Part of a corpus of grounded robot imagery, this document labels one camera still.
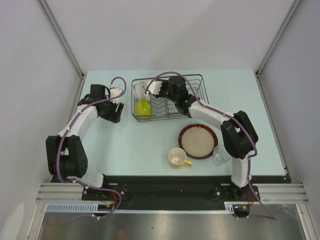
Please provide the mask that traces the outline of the white bowl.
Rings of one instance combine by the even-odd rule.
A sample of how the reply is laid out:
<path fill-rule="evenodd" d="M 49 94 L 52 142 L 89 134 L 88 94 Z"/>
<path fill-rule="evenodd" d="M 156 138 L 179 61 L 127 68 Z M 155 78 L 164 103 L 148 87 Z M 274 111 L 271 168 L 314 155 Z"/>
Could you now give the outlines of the white bowl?
<path fill-rule="evenodd" d="M 145 94 L 148 83 L 148 80 L 141 80 L 134 86 L 134 96 L 136 99 L 145 99 L 148 102 L 151 100 L 150 95 Z"/>

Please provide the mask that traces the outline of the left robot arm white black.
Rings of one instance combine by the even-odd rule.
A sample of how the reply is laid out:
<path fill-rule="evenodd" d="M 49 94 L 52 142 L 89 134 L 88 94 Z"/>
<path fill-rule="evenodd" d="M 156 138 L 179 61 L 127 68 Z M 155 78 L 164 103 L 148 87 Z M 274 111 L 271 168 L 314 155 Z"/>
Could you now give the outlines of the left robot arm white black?
<path fill-rule="evenodd" d="M 120 102 L 125 90 L 101 84 L 92 84 L 90 92 L 77 104 L 76 112 L 67 126 L 45 141 L 49 173 L 63 183 L 80 181 L 93 188 L 100 200 L 110 196 L 111 188 L 104 184 L 104 175 L 89 166 L 82 140 L 97 118 L 112 123 L 121 120 L 124 104 Z"/>

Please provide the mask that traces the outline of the red rimmed round plate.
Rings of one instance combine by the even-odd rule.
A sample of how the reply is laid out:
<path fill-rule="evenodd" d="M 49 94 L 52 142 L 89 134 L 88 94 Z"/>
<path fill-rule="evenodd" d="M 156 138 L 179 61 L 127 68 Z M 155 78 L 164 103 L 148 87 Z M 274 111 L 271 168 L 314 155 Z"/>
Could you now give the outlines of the red rimmed round plate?
<path fill-rule="evenodd" d="M 213 155 L 218 146 L 216 133 L 208 126 L 194 123 L 184 127 L 178 136 L 178 145 L 192 159 L 204 160 Z"/>

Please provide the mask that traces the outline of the aluminium frame post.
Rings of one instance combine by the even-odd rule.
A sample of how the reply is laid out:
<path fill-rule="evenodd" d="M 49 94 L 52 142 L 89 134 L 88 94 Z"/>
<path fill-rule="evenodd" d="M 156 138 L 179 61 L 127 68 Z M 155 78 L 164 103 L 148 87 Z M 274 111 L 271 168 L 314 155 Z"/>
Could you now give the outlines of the aluminium frame post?
<path fill-rule="evenodd" d="M 291 24 L 296 12 L 298 11 L 299 7 L 303 3 L 303 0 L 294 0 L 292 4 L 290 5 L 288 12 L 286 13 L 283 21 L 280 24 L 280 27 L 278 28 L 274 38 L 272 39 L 272 42 L 270 46 L 267 49 L 267 52 L 265 53 L 261 63 L 259 64 L 257 70 L 255 71 L 255 75 L 257 77 L 260 77 L 262 72 L 264 71 L 267 63 L 271 59 L 274 51 L 276 50 L 278 44 L 280 43 L 282 37 L 284 36 L 287 28 Z"/>
<path fill-rule="evenodd" d="M 72 48 L 70 47 L 56 17 L 54 16 L 53 11 L 51 10 L 48 2 L 46 0 L 37 0 L 37 3 L 39 4 L 44 16 L 46 17 L 50 27 L 52 28 L 53 33 L 56 35 L 62 49 L 64 50 L 67 58 L 69 59 L 73 69 L 77 73 L 77 75 L 82 79 L 84 77 L 84 73 L 81 70 L 81 67 L 72 51 Z"/>

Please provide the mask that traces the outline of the clear plastic cup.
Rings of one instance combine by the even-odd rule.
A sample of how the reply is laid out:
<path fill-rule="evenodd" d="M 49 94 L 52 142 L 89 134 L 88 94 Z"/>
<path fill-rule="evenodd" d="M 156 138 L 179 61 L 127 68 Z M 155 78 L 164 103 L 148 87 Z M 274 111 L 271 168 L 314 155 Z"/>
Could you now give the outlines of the clear plastic cup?
<path fill-rule="evenodd" d="M 224 145 L 218 145 L 213 149 L 212 152 L 213 163 L 220 167 L 227 163 L 232 156 L 227 152 Z"/>

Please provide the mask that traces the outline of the dark wire dish rack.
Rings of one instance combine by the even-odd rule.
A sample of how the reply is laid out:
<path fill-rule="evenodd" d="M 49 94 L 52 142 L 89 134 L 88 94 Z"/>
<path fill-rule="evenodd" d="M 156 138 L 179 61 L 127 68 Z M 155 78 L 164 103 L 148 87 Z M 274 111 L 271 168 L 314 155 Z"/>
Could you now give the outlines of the dark wire dish rack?
<path fill-rule="evenodd" d="M 162 76 L 159 79 L 167 80 L 171 76 Z M 139 81 L 149 80 L 148 78 L 134 79 L 131 82 L 131 113 L 132 116 L 139 122 L 145 121 L 158 121 L 158 120 L 170 120 L 170 119 L 181 119 L 189 118 L 187 107 L 196 101 L 196 97 L 200 100 L 209 103 L 206 86 L 204 83 L 203 76 L 201 74 L 186 74 L 186 79 L 189 83 L 186 83 L 186 89 L 189 94 L 192 95 L 192 102 L 172 102 L 165 97 L 155 97 L 150 95 L 149 105 L 151 107 L 152 114 L 150 116 L 137 116 L 135 114 L 135 106 L 138 99 L 134 95 L 134 87 Z"/>

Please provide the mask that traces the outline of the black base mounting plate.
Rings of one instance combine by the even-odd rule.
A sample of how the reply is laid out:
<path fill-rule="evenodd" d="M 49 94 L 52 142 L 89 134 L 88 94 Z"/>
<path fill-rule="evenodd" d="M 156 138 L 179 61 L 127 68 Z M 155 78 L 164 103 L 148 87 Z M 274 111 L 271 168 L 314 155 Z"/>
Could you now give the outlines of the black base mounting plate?
<path fill-rule="evenodd" d="M 51 183 L 60 183 L 54 176 Z M 253 176 L 254 184 L 291 184 L 292 180 L 285 176 Z M 111 196 L 120 194 L 123 201 L 134 197 L 191 197 L 208 198 L 215 202 L 244 202 L 253 191 L 246 188 L 239 190 L 231 176 L 104 176 L 103 185 L 98 189 L 82 186 L 81 201 L 109 201 Z"/>

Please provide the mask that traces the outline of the left aluminium frame post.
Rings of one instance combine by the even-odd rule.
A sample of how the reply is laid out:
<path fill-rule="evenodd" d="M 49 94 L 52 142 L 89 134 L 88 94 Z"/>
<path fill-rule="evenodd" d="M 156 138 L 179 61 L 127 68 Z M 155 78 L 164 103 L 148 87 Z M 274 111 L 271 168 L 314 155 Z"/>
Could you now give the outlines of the left aluminium frame post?
<path fill-rule="evenodd" d="M 77 73 L 77 75 L 82 79 L 84 77 L 84 73 L 81 70 L 81 67 L 72 51 L 72 48 L 70 47 L 56 17 L 54 16 L 53 11 L 51 10 L 48 2 L 46 0 L 37 0 L 37 3 L 39 4 L 44 16 L 46 17 L 50 27 L 52 28 L 53 33 L 56 35 L 62 49 L 64 50 L 67 58 L 69 59 L 73 69 Z"/>

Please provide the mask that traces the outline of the aluminium front rail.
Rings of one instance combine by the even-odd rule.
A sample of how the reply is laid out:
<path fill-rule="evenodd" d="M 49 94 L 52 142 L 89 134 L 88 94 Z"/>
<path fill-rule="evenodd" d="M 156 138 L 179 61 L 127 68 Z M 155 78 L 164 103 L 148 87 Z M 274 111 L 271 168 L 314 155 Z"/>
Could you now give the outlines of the aluminium front rail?
<path fill-rule="evenodd" d="M 301 183 L 254 184 L 265 204 L 308 204 L 309 200 Z M 73 183 L 43 183 L 38 191 L 38 203 L 79 203 L 83 187 Z"/>

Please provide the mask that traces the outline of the right aluminium frame post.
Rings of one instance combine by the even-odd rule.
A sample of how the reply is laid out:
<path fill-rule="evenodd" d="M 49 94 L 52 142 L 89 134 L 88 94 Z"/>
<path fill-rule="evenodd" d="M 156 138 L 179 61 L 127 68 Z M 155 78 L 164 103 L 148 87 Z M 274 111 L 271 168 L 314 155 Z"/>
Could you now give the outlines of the right aluminium frame post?
<path fill-rule="evenodd" d="M 287 28 L 291 24 L 296 12 L 298 11 L 299 7 L 303 3 L 303 0 L 294 0 L 292 4 L 290 5 L 288 12 L 286 13 L 283 21 L 280 24 L 280 27 L 278 28 L 274 38 L 272 39 L 272 42 L 270 46 L 267 49 L 267 52 L 265 53 L 261 63 L 259 64 L 257 70 L 255 71 L 255 75 L 257 77 L 260 77 L 262 72 L 264 71 L 267 63 L 271 59 L 274 51 L 276 50 L 278 44 L 280 43 L 282 37 L 284 36 Z"/>

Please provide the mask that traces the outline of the yellow green bowl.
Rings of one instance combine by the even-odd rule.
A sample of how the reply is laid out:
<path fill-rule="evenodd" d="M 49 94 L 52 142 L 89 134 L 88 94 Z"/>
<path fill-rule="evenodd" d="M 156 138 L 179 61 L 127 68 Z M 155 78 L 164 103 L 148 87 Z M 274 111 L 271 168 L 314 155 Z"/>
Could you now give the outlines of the yellow green bowl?
<path fill-rule="evenodd" d="M 134 112 L 137 116 L 151 116 L 152 115 L 152 110 L 151 110 L 150 104 L 145 98 L 138 100 L 138 102 L 135 105 Z"/>

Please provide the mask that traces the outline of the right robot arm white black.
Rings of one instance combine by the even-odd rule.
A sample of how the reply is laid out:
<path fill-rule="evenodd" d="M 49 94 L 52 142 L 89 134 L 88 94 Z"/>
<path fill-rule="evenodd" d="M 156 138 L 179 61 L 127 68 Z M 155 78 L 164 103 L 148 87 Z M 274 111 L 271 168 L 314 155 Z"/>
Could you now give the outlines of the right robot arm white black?
<path fill-rule="evenodd" d="M 210 124 L 221 131 L 223 145 L 232 158 L 231 196 L 242 201 L 254 191 L 251 180 L 251 158 L 258 155 L 256 143 L 259 140 L 257 132 L 248 115 L 240 110 L 228 113 L 200 99 L 190 81 L 178 72 L 168 80 L 160 77 L 169 74 L 164 72 L 148 81 L 145 87 L 146 95 L 162 97 L 172 101 L 182 115 L 195 118 Z"/>

